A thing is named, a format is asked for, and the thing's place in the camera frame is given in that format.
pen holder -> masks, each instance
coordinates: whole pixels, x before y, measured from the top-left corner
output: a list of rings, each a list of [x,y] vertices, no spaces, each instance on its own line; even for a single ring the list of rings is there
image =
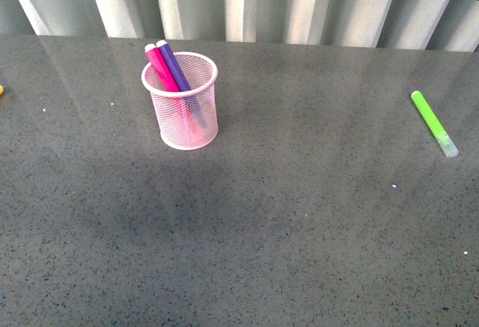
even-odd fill
[[[208,145],[218,133],[215,104],[218,68],[211,59],[194,52],[174,55],[191,86],[190,91],[166,91],[151,63],[141,72],[141,81],[151,92],[162,140],[178,150],[194,150]]]

purple marker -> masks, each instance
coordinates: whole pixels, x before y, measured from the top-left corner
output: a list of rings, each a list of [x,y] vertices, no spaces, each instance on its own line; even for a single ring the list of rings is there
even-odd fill
[[[174,57],[173,51],[170,48],[170,45],[164,40],[160,40],[156,43],[159,51],[162,53],[163,58],[166,61],[166,64],[170,68],[171,74],[174,76],[174,79],[177,81],[178,87],[181,91],[190,91],[192,88],[189,86],[186,81],[185,74],[180,68],[180,65],[177,62],[177,59]]]
[[[156,43],[159,51],[162,53],[163,59],[166,61],[166,64],[170,68],[171,75],[174,77],[178,87],[181,91],[190,91],[192,88],[189,86],[188,81],[186,80],[185,74],[181,70],[180,65],[178,64],[177,59],[174,57],[173,51],[170,48],[170,45],[164,41],[160,40]],[[203,119],[201,114],[201,107],[196,100],[196,97],[187,97],[186,102],[188,103],[190,109],[193,111],[193,114],[196,116],[196,120],[202,127],[207,127],[206,121]]]

pink marker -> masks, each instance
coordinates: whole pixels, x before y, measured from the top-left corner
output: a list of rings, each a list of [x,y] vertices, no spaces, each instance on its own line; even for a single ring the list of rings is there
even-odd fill
[[[174,80],[173,75],[171,74],[168,65],[166,64],[165,59],[162,56],[162,53],[155,46],[155,44],[148,44],[144,48],[144,53],[147,55],[148,60],[155,69],[156,73],[166,91],[172,93],[179,93],[181,90],[178,87],[177,82]]]
[[[181,92],[177,82],[174,80],[174,77],[171,74],[168,65],[166,64],[165,59],[162,56],[162,53],[155,46],[155,44],[146,45],[144,48],[144,53],[150,61],[151,66],[158,74],[159,80],[162,82],[162,85],[165,87],[166,91],[171,93]],[[191,116],[191,112],[188,109],[185,100],[174,99],[173,104],[178,111],[184,126],[191,132],[197,132],[198,128],[193,123],[191,118],[189,118]]]

gray countertop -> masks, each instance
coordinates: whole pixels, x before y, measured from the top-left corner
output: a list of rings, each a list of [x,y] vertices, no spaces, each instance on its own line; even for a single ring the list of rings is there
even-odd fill
[[[186,152],[152,42],[0,36],[0,326],[479,326],[478,53],[172,41],[219,68]]]

marker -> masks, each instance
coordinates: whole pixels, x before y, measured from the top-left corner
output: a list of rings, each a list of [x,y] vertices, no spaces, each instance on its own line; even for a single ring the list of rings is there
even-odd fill
[[[150,61],[151,66],[158,74],[159,80],[163,84],[163,87],[166,89],[166,91],[172,93],[179,93],[180,88],[174,80],[174,77],[171,75],[168,65],[166,64],[165,59],[162,57],[162,53],[155,46],[155,44],[146,45],[144,48],[144,53]],[[180,115],[184,126],[189,131],[196,132],[197,127],[194,122],[189,119],[189,116],[191,116],[191,112],[188,110],[188,106],[187,104],[185,104],[185,101],[182,99],[173,98],[173,104],[178,111],[178,114]]]
[[[441,146],[445,155],[447,157],[457,156],[459,151],[457,150],[456,145],[454,145],[448,133],[444,127],[442,127],[439,119],[437,118],[436,114],[434,114],[434,111],[431,109],[422,93],[420,91],[415,91],[411,94],[411,99],[414,101],[416,108],[418,108],[437,142],[439,142],[439,146]]]
[[[178,87],[180,88],[180,90],[190,91],[192,88],[191,86],[189,86],[189,83],[186,80],[185,74],[183,74],[183,71],[181,70],[181,67],[178,64],[177,59],[174,57],[174,53],[171,50],[170,45],[166,41],[160,40],[158,43],[156,43],[156,46],[158,46],[158,49],[161,52],[163,59],[165,59],[165,62],[171,71],[171,75],[173,75],[174,80],[178,84]],[[197,122],[203,128],[206,128],[207,123],[203,119],[203,115],[201,113],[201,107],[198,101],[196,100],[196,97],[187,97],[186,102],[189,108],[193,111],[193,114],[195,115]]]
[[[166,41],[160,40],[158,43],[156,43],[156,46],[158,46],[159,51],[162,53],[162,57],[165,59],[166,64],[170,68],[171,74],[176,80],[180,90],[190,91],[192,88],[186,81],[185,74],[183,74],[177,59],[174,57],[170,45]]]
[[[162,56],[162,53],[155,46],[155,44],[146,45],[144,48],[144,53],[147,55],[151,66],[153,66],[153,68],[155,69],[166,91],[170,91],[172,93],[179,93],[181,90],[178,87],[177,82],[174,80],[173,75],[171,75],[171,72],[168,68],[168,65],[166,64],[165,59]]]

